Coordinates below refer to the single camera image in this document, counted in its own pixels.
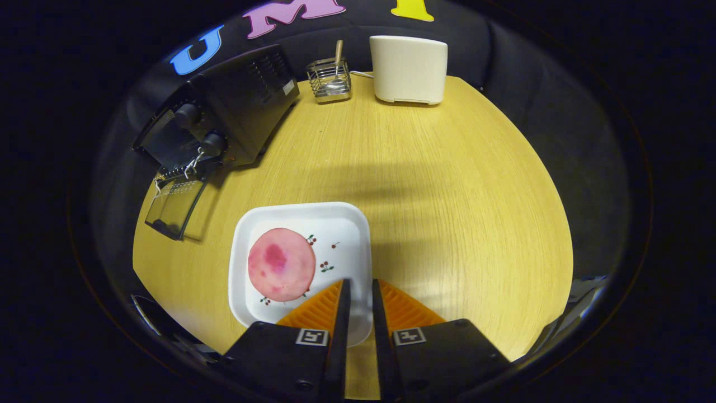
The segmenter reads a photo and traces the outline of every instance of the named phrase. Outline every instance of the metal wire basket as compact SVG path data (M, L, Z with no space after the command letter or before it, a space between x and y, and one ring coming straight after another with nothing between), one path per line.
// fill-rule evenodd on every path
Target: metal wire basket
M345 58L316 60L306 66L316 101L326 103L351 97L351 76Z

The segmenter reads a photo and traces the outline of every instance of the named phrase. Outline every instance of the wooden table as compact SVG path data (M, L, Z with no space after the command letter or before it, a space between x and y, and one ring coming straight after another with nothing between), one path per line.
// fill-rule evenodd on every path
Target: wooden table
M457 77L435 106L353 98L319 105L308 82L260 164L207 186L181 242L144 224L134 269L152 297L224 353L246 330L228 306L233 231L249 209L343 201L368 218L373 276L447 320L470 319L510 360L564 310L572 277L567 218L535 151ZM378 399L375 340L348 350L346 397Z

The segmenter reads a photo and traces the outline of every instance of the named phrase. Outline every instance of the white plate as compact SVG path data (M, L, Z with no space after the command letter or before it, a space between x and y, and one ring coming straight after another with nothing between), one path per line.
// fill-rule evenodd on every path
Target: white plate
M273 228L288 228L307 239L310 236L316 273L306 297L267 305L248 279L248 251ZM351 280L348 346L355 346L370 334L373 300L370 230L368 220L354 205L336 201L259 207L238 221L228 267L228 304L242 325L249 327L256 321L276 323L307 298L343 278Z

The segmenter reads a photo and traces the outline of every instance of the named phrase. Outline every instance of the ham slice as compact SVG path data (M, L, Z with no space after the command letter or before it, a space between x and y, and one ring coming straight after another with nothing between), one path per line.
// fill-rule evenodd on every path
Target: ham slice
M316 272L316 255L306 239L286 228L261 235L248 253L248 278L262 295L286 302L301 297Z

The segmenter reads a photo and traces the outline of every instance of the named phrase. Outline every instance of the pink letter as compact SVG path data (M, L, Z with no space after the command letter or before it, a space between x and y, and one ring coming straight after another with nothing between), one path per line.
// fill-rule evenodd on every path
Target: pink letter
M243 18L248 17L251 21L251 32L246 37L258 38L273 31L276 24L269 24L269 17L284 24L292 23L299 15L302 6L306 7L306 11L301 15L302 19L319 18L346 11L346 8L339 6L335 0L294 0L290 4L264 4L242 16Z

